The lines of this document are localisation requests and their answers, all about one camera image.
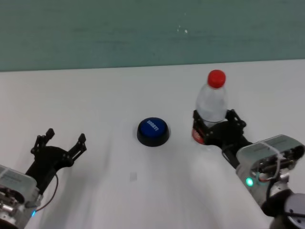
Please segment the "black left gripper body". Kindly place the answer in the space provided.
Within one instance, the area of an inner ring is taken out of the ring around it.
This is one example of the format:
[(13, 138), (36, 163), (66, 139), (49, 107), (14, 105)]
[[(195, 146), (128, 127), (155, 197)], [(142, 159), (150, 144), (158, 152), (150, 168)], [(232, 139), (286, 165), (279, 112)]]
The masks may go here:
[(25, 174), (36, 180), (40, 194), (45, 192), (57, 171), (73, 165), (68, 152), (59, 147), (33, 147), (30, 152), (34, 155), (34, 162)]

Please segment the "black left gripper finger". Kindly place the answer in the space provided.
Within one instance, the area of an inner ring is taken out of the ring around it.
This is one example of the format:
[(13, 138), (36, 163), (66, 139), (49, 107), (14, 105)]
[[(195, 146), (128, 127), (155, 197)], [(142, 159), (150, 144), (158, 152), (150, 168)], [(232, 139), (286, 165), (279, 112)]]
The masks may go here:
[(31, 149), (31, 153), (38, 153), (43, 149), (46, 144), (53, 138), (55, 132), (52, 128), (49, 128), (45, 135), (38, 135), (34, 147)]
[(77, 143), (68, 151), (68, 156), (72, 165), (87, 150), (85, 142), (86, 137), (85, 134), (82, 133), (79, 136)]

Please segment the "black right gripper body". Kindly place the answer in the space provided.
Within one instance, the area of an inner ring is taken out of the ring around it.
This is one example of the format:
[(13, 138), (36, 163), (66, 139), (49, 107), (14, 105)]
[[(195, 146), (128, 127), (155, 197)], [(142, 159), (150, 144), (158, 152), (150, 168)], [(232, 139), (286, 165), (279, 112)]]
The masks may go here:
[(209, 129), (210, 132), (204, 137), (204, 144), (219, 147), (228, 163), (232, 167), (238, 167), (238, 150), (252, 144), (244, 136), (245, 127), (246, 122), (243, 120), (218, 123)]

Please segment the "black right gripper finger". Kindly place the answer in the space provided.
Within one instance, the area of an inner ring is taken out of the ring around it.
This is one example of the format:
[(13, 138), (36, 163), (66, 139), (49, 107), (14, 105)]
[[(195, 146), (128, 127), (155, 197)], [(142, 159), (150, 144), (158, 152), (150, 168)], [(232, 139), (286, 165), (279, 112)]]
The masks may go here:
[(210, 133), (210, 127), (206, 125), (197, 110), (193, 111), (193, 129), (201, 138), (205, 138), (206, 135)]
[(246, 127), (246, 122), (239, 117), (234, 109), (227, 110), (225, 118), (234, 125), (240, 126), (241, 128)]

